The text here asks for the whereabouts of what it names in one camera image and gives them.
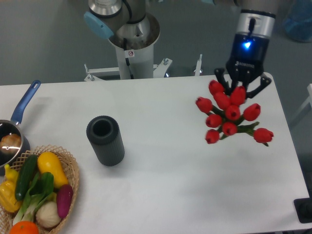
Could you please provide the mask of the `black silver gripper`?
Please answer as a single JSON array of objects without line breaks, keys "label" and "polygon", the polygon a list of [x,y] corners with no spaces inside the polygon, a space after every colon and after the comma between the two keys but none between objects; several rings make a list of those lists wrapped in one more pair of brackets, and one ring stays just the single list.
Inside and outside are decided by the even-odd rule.
[{"label": "black silver gripper", "polygon": [[271,12],[242,9],[238,19],[232,51],[226,62],[226,69],[232,80],[224,78],[224,68],[214,69],[217,81],[223,86],[225,94],[230,96],[238,85],[244,86],[260,76],[260,84],[246,93],[246,98],[254,98],[272,82],[264,72],[263,63],[269,46],[276,15]]}]

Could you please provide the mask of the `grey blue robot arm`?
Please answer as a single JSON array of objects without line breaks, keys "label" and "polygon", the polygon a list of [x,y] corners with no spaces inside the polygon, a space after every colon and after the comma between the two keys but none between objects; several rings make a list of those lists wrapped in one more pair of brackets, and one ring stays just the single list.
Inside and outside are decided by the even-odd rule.
[{"label": "grey blue robot arm", "polygon": [[[239,83],[246,89],[246,98],[254,98],[272,80],[264,74],[264,60],[273,32],[278,0],[205,0],[208,4],[240,7],[236,34],[226,68],[216,68],[217,81],[230,95]],[[248,86],[256,78],[260,85],[252,91]]]}]

